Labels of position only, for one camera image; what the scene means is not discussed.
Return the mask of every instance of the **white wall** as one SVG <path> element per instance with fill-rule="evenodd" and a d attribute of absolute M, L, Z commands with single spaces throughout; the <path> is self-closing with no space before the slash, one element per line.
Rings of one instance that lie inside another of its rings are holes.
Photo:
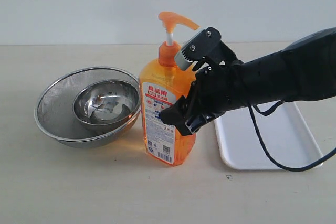
<path fill-rule="evenodd" d="M 156 43 L 160 11 L 214 26 L 225 41 L 293 40 L 336 26 L 336 0 L 0 0 L 0 44 Z M 194 34 L 178 27 L 175 38 Z"/>

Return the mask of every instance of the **black wire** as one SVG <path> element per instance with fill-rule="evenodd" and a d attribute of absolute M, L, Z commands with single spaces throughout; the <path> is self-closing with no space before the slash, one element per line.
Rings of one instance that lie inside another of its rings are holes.
<path fill-rule="evenodd" d="M 238 77 L 238 79 L 240 80 L 240 82 L 242 83 L 242 85 L 245 87 L 246 89 L 246 86 L 243 82 L 243 79 L 241 78 L 241 75 L 237 72 L 236 68 L 234 67 L 231 67 L 231 69 L 233 70 L 233 72 L 236 74 L 236 76 Z M 250 100 L 248 99 L 248 95 L 245 93 L 245 97 L 246 97 L 246 102 L 247 102 L 247 106 L 248 106 L 248 110 L 250 112 L 250 115 L 251 115 L 251 118 L 252 118 L 252 122 L 253 122 L 253 126 L 254 126 L 254 129 L 257 133 L 257 136 L 258 136 L 258 139 L 259 139 L 259 142 L 266 154 L 266 156 L 268 157 L 268 159 L 273 163 L 275 164 L 276 166 L 278 166 L 279 168 L 281 169 L 284 169 L 284 170 L 288 170 L 290 172 L 304 172 L 306 170 L 310 170 L 320 164 L 322 164 L 323 162 L 327 161 L 328 159 L 330 159 L 332 156 L 334 156 L 336 154 L 336 148 L 333 149 L 331 152 L 329 152 L 327 155 L 325 155 L 324 157 L 320 158 L 319 160 L 309 164 L 309 165 L 306 165 L 306 166 L 303 166 L 303 167 L 298 167 L 298 168 L 294 168 L 294 167 L 288 167 L 288 166 L 285 166 L 285 165 L 281 165 L 279 162 L 277 162 L 268 152 L 266 146 L 265 146 L 265 143 L 264 143 L 264 140 L 262 140 L 263 138 L 261 137 L 261 133 L 260 133 L 260 130 L 259 130 L 259 127 L 258 127 L 258 124 L 257 124 L 257 120 L 254 116 L 254 113 L 253 113 L 253 109 L 252 109 L 252 106 L 251 106 L 251 102 Z M 273 105 L 269 110 L 265 111 L 265 112 L 261 112 L 259 110 L 259 108 L 257 106 L 255 106 L 255 109 L 260 113 L 260 114 L 272 114 L 275 109 L 277 107 L 279 107 L 281 104 L 283 104 L 283 101 L 279 101 L 277 102 L 275 105 Z"/>

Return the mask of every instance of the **beige tabletop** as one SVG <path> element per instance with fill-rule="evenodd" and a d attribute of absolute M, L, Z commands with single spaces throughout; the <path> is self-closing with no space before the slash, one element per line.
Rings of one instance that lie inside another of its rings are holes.
<path fill-rule="evenodd" d="M 246 61 L 288 44 L 229 46 Z M 138 75 L 155 57 L 157 45 L 0 47 L 0 223 L 334 223 L 336 157 L 304 173 L 232 170 L 210 123 L 172 168 L 145 153 L 140 119 L 92 150 L 37 128 L 34 106 L 54 80 L 91 66 Z M 335 101 L 298 102 L 324 154 L 336 145 Z"/>

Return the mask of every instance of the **orange plastic bottle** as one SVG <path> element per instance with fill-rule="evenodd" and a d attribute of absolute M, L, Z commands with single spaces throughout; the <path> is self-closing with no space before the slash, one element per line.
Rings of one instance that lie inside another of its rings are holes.
<path fill-rule="evenodd" d="M 167 41 L 159 47 L 159 57 L 149 62 L 139 75 L 141 114 L 144 143 L 147 152 L 171 166 L 181 165 L 195 144 L 196 134 L 181 136 L 171 125 L 165 125 L 158 114 L 174 104 L 182 95 L 187 96 L 195 73 L 191 68 L 182 71 L 174 57 L 180 45 L 173 40 L 176 24 L 193 30 L 199 25 L 171 12 L 161 12 L 159 19 L 166 28 Z"/>

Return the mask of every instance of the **white plastic tray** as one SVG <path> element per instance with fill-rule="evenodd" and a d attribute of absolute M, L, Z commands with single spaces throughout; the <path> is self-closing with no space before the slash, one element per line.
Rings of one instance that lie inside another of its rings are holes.
<path fill-rule="evenodd" d="M 273 104 L 262 104 L 259 108 L 264 111 Z M 322 157 L 294 102 L 284 103 L 269 116 L 254 113 L 262 139 L 271 156 L 279 163 L 301 167 Z M 215 120 L 215 129 L 221 158 L 229 167 L 238 170 L 279 169 L 261 148 L 248 108 L 226 112 Z"/>

